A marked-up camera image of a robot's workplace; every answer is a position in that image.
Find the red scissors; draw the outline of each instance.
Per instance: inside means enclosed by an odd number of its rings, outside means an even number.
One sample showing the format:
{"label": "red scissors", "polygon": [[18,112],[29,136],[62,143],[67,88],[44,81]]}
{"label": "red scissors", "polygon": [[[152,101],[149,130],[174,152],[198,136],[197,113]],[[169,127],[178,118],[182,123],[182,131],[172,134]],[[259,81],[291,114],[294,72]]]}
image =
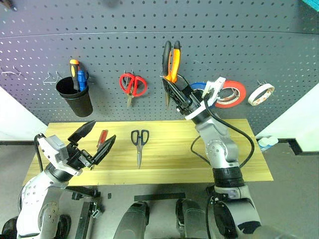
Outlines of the red scissors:
{"label": "red scissors", "polygon": [[128,95],[128,107],[132,103],[132,98],[143,95],[148,87],[146,80],[133,73],[124,73],[120,76],[119,84],[125,94]]}

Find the white tape roll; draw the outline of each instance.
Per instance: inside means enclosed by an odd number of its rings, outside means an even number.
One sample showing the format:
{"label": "white tape roll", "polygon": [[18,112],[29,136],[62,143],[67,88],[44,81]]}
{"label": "white tape roll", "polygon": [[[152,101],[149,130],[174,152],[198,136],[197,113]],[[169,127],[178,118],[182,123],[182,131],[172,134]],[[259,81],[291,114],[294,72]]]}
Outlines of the white tape roll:
{"label": "white tape roll", "polygon": [[[272,92],[274,92],[275,87],[269,83],[264,84],[260,87],[258,87],[248,98],[248,103],[252,106],[257,106],[260,103],[264,102],[268,97],[271,95]],[[259,96],[261,93],[266,91],[261,97],[256,99],[257,96]]]}

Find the white wall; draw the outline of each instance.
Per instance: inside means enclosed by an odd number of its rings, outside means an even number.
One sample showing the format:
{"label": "white wall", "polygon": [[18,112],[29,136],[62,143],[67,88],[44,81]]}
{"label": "white wall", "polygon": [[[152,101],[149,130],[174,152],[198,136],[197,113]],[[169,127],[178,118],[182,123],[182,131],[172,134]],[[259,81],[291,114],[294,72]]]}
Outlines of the white wall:
{"label": "white wall", "polygon": [[256,137],[295,138],[303,151],[319,151],[319,84]]}
{"label": "white wall", "polygon": [[0,140],[33,140],[47,126],[0,87]]}

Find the gray floor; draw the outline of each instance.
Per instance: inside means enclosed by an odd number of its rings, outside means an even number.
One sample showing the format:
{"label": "gray floor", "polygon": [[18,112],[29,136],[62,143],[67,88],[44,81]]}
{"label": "gray floor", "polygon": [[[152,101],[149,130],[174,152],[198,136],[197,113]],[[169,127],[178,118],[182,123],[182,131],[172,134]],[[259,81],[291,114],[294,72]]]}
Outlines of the gray floor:
{"label": "gray floor", "polygon": [[[0,227],[17,215],[17,196],[28,165],[33,157],[32,146],[0,147]],[[287,144],[277,144],[264,154],[274,182],[248,183],[262,223],[275,226],[301,238],[319,238],[319,157],[294,156]],[[134,195],[185,192],[188,198],[204,206],[207,184],[119,185],[99,186],[105,212],[90,224],[91,239],[111,239],[121,216],[133,203]],[[74,238],[83,199],[71,201],[71,194],[63,193],[61,212],[70,214]],[[177,237],[175,229],[175,201],[150,202],[150,224],[146,239]]]}

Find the black scissors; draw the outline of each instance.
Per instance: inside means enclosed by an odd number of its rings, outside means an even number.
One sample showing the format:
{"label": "black scissors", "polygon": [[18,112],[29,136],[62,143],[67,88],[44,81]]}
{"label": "black scissors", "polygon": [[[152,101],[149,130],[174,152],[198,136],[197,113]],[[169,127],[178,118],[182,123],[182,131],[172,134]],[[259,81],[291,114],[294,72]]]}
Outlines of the black scissors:
{"label": "black scissors", "polygon": [[131,140],[132,143],[136,146],[138,150],[138,168],[141,167],[142,161],[142,148],[148,142],[150,136],[150,132],[146,129],[141,130],[140,132],[136,129],[131,132]]}

